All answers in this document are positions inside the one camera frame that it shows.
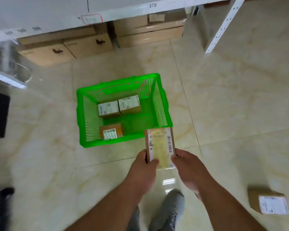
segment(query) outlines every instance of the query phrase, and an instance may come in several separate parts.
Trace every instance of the green plastic basket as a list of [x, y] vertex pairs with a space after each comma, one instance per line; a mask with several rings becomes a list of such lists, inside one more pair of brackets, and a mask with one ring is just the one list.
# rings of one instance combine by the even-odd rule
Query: green plastic basket
[[[124, 97], [139, 95], [141, 113], [102, 119], [98, 114], [98, 104]], [[113, 144], [144, 137], [146, 129], [172, 127], [168, 112], [168, 101], [158, 73], [132, 76], [101, 82], [77, 90], [77, 123], [79, 141], [83, 147]], [[100, 126], [121, 123], [122, 138], [102, 140]]]

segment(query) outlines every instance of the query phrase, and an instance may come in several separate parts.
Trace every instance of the person's leg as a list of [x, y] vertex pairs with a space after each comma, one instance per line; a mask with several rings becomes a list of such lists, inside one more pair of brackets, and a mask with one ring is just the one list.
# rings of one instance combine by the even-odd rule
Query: person's leg
[[139, 207], [137, 206], [131, 215], [126, 231], [140, 231], [139, 227]]
[[149, 231], [173, 231], [183, 215], [184, 195], [178, 189], [171, 190], [165, 197], [158, 215], [152, 219]]

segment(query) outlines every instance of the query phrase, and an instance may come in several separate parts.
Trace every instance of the tile floor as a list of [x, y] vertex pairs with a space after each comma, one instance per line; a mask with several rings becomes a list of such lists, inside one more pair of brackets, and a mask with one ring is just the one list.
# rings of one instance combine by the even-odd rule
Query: tile floor
[[[208, 9], [218, 27], [223, 7]], [[75, 91], [114, 79], [159, 73], [170, 103], [176, 147], [197, 155], [216, 180], [269, 231], [289, 230], [289, 215], [251, 210], [247, 185], [265, 184], [289, 202], [289, 0], [245, 3], [214, 51], [204, 54], [189, 19], [184, 36], [33, 69], [27, 90], [11, 90], [0, 139], [0, 188], [13, 185], [11, 230], [63, 230], [126, 176], [143, 139], [79, 145]], [[141, 230], [176, 170], [158, 172], [140, 204]], [[186, 207], [177, 230], [212, 230], [203, 204], [180, 180]]]

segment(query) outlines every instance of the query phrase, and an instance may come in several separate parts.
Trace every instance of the hand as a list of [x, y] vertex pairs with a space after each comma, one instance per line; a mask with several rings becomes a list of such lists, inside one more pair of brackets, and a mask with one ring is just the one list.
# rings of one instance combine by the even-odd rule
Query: hand
[[176, 148], [176, 155], [172, 155], [171, 160], [177, 167], [182, 182], [196, 194], [214, 181], [201, 160], [188, 151]]
[[159, 163], [158, 159], [153, 159], [147, 164], [145, 162], [146, 154], [146, 149], [138, 153], [123, 182], [129, 184], [130, 188], [134, 189], [141, 197], [151, 189], [155, 182], [156, 169]]

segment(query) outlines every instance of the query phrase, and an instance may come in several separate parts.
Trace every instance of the cardboard box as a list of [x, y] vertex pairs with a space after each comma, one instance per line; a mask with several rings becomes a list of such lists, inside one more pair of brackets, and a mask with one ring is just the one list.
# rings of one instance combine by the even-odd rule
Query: cardboard box
[[64, 45], [75, 58], [89, 57], [113, 51], [106, 23], [96, 24], [96, 35], [64, 40]]
[[155, 14], [149, 14], [149, 22], [154, 23], [154, 22], [165, 22], [165, 11], [164, 12], [159, 12]]
[[151, 22], [147, 23], [144, 26], [128, 28], [122, 25], [115, 25], [115, 32], [118, 37], [139, 34], [144, 32], [158, 31], [168, 28], [184, 26], [186, 23], [186, 12], [184, 8], [177, 10], [165, 11], [165, 21], [164, 22]]
[[167, 40], [170, 38], [181, 38], [184, 27], [175, 27], [154, 32], [117, 37], [118, 44], [121, 48], [135, 45], [142, 45], [156, 41]]
[[286, 197], [269, 188], [251, 187], [247, 189], [249, 205], [261, 214], [289, 214]]
[[122, 114], [119, 110], [118, 101], [106, 102], [98, 105], [99, 116], [103, 119], [119, 117]]
[[100, 135], [103, 140], [113, 140], [124, 136], [121, 123], [100, 126]]
[[74, 56], [62, 44], [62, 41], [32, 44], [16, 50], [39, 66], [50, 66], [74, 59]]
[[141, 106], [139, 101], [139, 96], [134, 95], [118, 100], [119, 109], [123, 115], [140, 113]]
[[172, 127], [147, 129], [144, 139], [148, 162], [158, 158], [159, 169], [175, 168], [170, 158], [171, 155], [176, 154]]
[[148, 15], [141, 15], [113, 21], [113, 25], [115, 27], [115, 32], [117, 36], [128, 35], [126, 34], [126, 32], [129, 32], [130, 30], [137, 27], [146, 26], [147, 24], [148, 24]]
[[36, 44], [41, 42], [47, 42], [47, 41], [55, 41], [55, 40], [62, 40], [67, 38], [74, 38], [74, 37], [80, 37], [80, 36], [88, 36], [88, 35], [94, 35], [96, 33], [94, 26], [87, 26], [87, 27], [80, 27], [80, 28], [73, 28], [63, 31], [57, 31], [57, 32], [50, 32], [35, 36], [29, 36], [24, 38], [18, 38], [17, 40], [22, 45], [29, 45], [29, 44]]

